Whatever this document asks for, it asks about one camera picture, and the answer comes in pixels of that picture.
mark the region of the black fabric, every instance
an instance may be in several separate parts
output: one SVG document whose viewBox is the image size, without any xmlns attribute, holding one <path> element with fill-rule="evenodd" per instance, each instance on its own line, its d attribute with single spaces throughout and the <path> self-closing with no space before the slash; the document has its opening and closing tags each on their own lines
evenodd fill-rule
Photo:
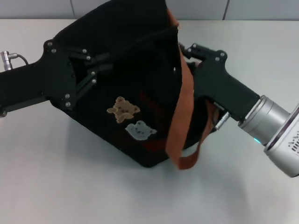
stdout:
<svg viewBox="0 0 299 224">
<path fill-rule="evenodd" d="M 181 87 L 177 28 L 170 26 L 166 9 L 164 0 L 111 0 L 54 38 L 61 45 L 87 49 L 92 56 L 111 54 L 113 74 L 108 79 L 99 74 L 97 85 L 67 114 L 145 167 L 168 158 L 166 138 Z M 72 64 L 78 83 L 86 67 L 76 60 Z M 134 118 L 119 124 L 107 112 L 118 97 L 140 108 Z M 138 121 L 157 133 L 134 139 L 125 128 Z M 205 102 L 195 102 L 185 147 L 199 141 L 206 121 Z"/>
</svg>

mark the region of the embroidered patch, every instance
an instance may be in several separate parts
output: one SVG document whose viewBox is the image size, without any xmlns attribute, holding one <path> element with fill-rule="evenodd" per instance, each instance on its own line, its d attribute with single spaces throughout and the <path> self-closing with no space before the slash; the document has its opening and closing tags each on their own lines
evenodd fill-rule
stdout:
<svg viewBox="0 0 299 224">
<path fill-rule="evenodd" d="M 134 118 L 133 114 L 140 112 L 140 108 L 125 100 L 124 97 L 118 97 L 112 108 L 107 109 L 108 113 L 114 113 L 116 122 L 121 123 L 125 119 Z"/>
<path fill-rule="evenodd" d="M 146 140 L 151 134 L 157 133 L 155 129 L 151 129 L 142 120 L 137 121 L 135 125 L 129 124 L 126 130 L 134 139 L 139 141 Z"/>
</svg>

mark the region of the brown strap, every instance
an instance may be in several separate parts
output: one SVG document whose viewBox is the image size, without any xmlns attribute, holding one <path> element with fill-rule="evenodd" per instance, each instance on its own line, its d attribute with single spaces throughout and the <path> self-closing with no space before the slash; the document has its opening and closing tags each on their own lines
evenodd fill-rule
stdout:
<svg viewBox="0 0 299 224">
<path fill-rule="evenodd" d="M 172 25 L 178 26 L 178 21 L 174 18 L 169 9 L 167 10 L 167 13 Z M 193 76 L 186 61 L 184 60 L 184 56 L 181 51 L 180 58 L 182 67 L 182 86 L 178 97 L 177 106 L 172 117 L 165 150 L 173 163 L 179 169 L 189 169 L 195 165 L 198 159 L 200 145 L 213 128 L 212 119 L 214 117 L 216 107 L 209 101 L 206 101 L 208 119 L 204 132 L 201 136 L 200 143 L 192 155 L 181 157 L 194 109 L 194 82 Z"/>
</svg>

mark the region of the white tabletop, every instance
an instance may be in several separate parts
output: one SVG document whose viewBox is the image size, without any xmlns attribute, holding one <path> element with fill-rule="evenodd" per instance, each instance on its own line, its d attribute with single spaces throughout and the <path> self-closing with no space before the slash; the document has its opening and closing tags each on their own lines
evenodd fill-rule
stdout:
<svg viewBox="0 0 299 224">
<path fill-rule="evenodd" d="M 0 20 L 0 51 L 33 63 L 72 22 Z M 258 94 L 290 112 L 299 102 L 299 22 L 181 25 L 182 43 L 226 51 L 228 72 Z M 49 102 L 0 119 L 1 224 L 297 224 L 298 189 L 233 120 L 177 171 L 140 167 Z"/>
</svg>

